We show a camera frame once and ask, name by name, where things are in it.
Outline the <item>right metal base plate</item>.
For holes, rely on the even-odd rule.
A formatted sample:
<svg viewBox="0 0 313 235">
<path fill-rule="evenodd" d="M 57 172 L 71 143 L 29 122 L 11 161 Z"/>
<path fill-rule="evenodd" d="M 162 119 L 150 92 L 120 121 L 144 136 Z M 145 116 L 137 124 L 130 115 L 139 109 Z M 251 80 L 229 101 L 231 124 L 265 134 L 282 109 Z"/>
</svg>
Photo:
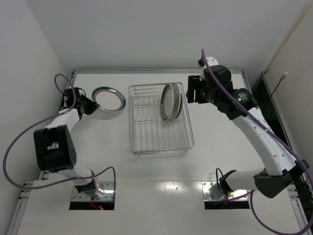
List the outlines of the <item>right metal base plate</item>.
<svg viewBox="0 0 313 235">
<path fill-rule="evenodd" d="M 202 191 L 205 202 L 217 202 L 217 201 L 247 201 L 247 190 L 239 189 L 230 192 L 227 196 L 221 193 L 217 186 L 216 181 L 202 181 Z"/>
</svg>

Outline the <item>small blue patterned plate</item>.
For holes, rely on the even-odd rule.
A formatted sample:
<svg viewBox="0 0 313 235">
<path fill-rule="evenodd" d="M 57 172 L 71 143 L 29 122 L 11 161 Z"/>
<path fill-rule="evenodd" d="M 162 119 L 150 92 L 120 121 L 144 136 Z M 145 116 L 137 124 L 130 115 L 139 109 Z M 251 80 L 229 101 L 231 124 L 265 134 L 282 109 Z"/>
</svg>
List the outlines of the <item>small blue patterned plate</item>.
<svg viewBox="0 0 313 235">
<path fill-rule="evenodd" d="M 181 113 L 181 110 L 182 110 L 182 103 L 183 103 L 183 97 L 182 97 L 182 93 L 180 92 L 179 110 L 178 110 L 178 113 L 177 113 L 176 118 L 178 118 L 178 117 L 179 117 L 179 115 L 180 115 L 180 113 Z"/>
</svg>

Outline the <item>metal base plate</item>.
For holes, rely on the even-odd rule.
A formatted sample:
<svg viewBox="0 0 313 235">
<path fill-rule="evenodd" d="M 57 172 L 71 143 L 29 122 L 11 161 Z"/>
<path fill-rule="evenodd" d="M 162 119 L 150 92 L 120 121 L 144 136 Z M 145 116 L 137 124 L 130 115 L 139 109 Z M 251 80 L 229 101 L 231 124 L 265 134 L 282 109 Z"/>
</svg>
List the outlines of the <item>metal base plate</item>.
<svg viewBox="0 0 313 235">
<path fill-rule="evenodd" d="M 221 193 L 217 186 L 216 181 L 202 181 L 202 191 L 205 202 L 217 202 L 217 201 L 247 201 L 247 190 L 239 189 L 230 192 L 227 196 Z"/>
<path fill-rule="evenodd" d="M 96 202 L 113 202 L 114 182 L 103 181 L 97 183 L 98 189 L 94 193 L 79 193 L 73 188 L 71 202 L 90 202 L 93 199 Z"/>
</svg>

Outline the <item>green red rimmed plate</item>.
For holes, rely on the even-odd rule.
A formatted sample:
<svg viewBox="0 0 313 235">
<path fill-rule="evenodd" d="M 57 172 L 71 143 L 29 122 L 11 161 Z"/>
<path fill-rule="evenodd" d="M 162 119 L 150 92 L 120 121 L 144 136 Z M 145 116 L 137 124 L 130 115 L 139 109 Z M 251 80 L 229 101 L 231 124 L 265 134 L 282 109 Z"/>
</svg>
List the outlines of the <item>green red rimmed plate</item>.
<svg viewBox="0 0 313 235">
<path fill-rule="evenodd" d="M 108 113 L 121 112 L 126 106 L 124 95 L 111 87 L 98 87 L 92 91 L 91 96 L 99 108 Z"/>
<path fill-rule="evenodd" d="M 163 121 L 167 121 L 172 114 L 174 94 L 171 84 L 166 84 L 161 95 L 160 113 Z"/>
</svg>

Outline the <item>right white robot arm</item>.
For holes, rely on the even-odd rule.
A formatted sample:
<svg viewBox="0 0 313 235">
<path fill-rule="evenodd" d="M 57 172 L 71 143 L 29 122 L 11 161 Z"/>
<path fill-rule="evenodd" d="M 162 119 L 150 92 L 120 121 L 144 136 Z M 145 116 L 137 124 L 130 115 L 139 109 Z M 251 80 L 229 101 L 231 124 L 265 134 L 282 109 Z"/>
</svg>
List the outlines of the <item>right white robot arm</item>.
<svg viewBox="0 0 313 235">
<path fill-rule="evenodd" d="M 207 68 L 200 75 L 188 77 L 188 103 L 211 103 L 225 114 L 247 137 L 261 158 L 264 168 L 255 171 L 231 170 L 214 185 L 218 196 L 228 196 L 235 190 L 256 190 L 267 198 L 274 198 L 304 173 L 305 160 L 297 160 L 280 142 L 258 108 L 257 101 L 245 88 L 236 89 L 229 69 L 211 66 L 220 88 Z"/>
</svg>

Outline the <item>white plate with grey rim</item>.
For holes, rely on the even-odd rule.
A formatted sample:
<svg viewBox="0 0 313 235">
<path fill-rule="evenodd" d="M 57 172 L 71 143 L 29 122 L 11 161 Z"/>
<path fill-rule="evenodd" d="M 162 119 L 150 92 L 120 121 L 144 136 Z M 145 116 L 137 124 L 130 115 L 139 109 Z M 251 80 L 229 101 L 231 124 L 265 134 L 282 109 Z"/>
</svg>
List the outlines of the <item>white plate with grey rim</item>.
<svg viewBox="0 0 313 235">
<path fill-rule="evenodd" d="M 172 113 L 169 117 L 170 121 L 173 121 L 177 117 L 179 108 L 180 108 L 180 102 L 181 102 L 181 94 L 180 94 L 180 90 L 179 90 L 177 83 L 172 84 L 172 89 L 173 89 L 174 99 L 173 99 Z"/>
</svg>

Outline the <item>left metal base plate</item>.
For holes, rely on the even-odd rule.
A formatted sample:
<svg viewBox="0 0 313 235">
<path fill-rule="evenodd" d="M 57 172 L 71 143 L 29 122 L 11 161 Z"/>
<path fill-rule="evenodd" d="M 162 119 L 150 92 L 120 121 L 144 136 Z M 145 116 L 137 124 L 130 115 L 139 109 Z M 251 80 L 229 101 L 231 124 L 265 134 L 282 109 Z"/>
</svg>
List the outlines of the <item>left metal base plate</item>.
<svg viewBox="0 0 313 235">
<path fill-rule="evenodd" d="M 79 193 L 73 188 L 71 202 L 90 202 L 93 199 L 96 202 L 113 202 L 114 182 L 103 181 L 97 183 L 98 189 L 94 193 Z"/>
</svg>

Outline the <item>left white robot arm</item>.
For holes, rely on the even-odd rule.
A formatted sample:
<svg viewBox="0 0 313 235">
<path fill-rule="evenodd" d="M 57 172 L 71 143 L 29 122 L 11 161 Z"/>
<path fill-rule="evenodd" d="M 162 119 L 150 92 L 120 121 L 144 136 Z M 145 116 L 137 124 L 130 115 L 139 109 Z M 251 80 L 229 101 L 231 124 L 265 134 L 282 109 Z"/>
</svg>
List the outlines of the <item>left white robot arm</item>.
<svg viewBox="0 0 313 235">
<path fill-rule="evenodd" d="M 58 173 L 73 181 L 78 193 L 100 199 L 103 189 L 94 172 L 77 163 L 70 132 L 84 115 L 93 114 L 99 105 L 75 87 L 64 91 L 65 102 L 58 116 L 45 128 L 34 131 L 37 164 L 40 170 Z"/>
</svg>

